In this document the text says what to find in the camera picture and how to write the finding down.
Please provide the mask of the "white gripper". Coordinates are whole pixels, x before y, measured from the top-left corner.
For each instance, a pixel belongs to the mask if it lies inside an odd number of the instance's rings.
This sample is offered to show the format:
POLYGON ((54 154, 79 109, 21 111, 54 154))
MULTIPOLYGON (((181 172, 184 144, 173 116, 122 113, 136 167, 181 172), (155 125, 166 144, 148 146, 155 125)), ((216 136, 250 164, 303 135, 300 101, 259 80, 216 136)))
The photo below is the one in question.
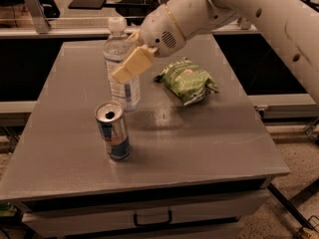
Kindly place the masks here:
POLYGON ((152 11, 141 28, 128 37, 128 43, 140 47, 116 68, 112 77, 126 84, 153 65, 154 54, 168 57, 197 34, 209 33, 237 18, 218 0, 169 0, 152 11))

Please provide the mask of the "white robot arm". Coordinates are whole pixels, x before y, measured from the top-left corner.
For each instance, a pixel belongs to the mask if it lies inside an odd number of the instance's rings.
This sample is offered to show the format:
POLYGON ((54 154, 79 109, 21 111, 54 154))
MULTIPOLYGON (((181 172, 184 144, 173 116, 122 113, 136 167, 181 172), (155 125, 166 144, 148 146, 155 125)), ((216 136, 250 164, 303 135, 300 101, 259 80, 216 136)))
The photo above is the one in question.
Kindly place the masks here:
POLYGON ((247 19, 312 99, 319 103, 319 15, 300 0, 168 0, 129 40, 134 49, 112 73, 125 84, 197 34, 247 19))

